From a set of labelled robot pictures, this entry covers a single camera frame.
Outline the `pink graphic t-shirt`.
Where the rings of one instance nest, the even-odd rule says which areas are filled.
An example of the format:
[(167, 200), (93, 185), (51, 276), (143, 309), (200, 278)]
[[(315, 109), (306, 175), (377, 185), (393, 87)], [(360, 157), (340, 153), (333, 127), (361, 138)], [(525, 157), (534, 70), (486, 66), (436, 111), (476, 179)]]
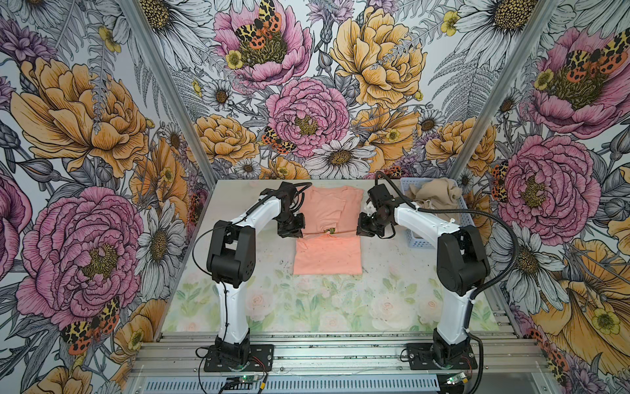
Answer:
[(296, 242), (295, 275), (360, 275), (361, 241), (356, 235), (364, 191), (351, 186), (311, 187), (300, 213), (303, 236)]

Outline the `beige drawstring garment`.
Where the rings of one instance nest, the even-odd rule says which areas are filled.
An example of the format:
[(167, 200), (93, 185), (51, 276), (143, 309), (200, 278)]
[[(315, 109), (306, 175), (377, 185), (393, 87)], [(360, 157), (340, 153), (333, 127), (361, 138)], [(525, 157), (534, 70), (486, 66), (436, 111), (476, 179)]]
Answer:
[(459, 207), (462, 189), (451, 179), (438, 178), (420, 186), (409, 186), (405, 195), (423, 208), (452, 209)]

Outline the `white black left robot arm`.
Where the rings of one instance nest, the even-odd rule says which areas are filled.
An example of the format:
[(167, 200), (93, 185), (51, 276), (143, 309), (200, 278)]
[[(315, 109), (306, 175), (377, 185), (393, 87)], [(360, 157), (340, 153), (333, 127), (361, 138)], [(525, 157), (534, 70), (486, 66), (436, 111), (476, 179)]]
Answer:
[(246, 285), (257, 262), (257, 232), (270, 222), (281, 238), (301, 238), (305, 215), (300, 213), (310, 182), (282, 182), (263, 190), (259, 199), (231, 221), (218, 221), (211, 231), (206, 272), (218, 289), (220, 328), (211, 349), (212, 360), (231, 370), (243, 370), (254, 360), (246, 317)]

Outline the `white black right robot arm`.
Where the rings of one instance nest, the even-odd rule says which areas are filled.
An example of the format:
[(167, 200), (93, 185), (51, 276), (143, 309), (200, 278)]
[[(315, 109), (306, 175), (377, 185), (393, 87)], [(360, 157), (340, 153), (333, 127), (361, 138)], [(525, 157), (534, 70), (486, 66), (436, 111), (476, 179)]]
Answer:
[(431, 357), (441, 368), (455, 365), (468, 353), (474, 292), (490, 274), (482, 239), (475, 226), (460, 226), (422, 208), (404, 196), (394, 197), (384, 185), (367, 191), (367, 205), (356, 234), (385, 237), (386, 228), (402, 226), (436, 249), (436, 274), (443, 287), (441, 320), (433, 333)]

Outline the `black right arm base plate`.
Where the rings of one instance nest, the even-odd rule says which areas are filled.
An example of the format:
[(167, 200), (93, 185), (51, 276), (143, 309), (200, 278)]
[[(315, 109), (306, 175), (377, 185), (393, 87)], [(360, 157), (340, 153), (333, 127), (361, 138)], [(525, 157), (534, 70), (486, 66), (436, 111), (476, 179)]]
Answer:
[(477, 369), (477, 359), (469, 342), (459, 345), (409, 343), (404, 354), (412, 370)]

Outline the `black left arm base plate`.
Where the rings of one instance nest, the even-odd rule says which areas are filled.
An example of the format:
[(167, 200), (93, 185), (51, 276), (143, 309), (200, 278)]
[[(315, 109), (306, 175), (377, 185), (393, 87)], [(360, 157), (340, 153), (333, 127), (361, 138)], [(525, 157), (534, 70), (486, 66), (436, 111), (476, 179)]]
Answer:
[(271, 372), (274, 345), (211, 346), (203, 357), (205, 373)]

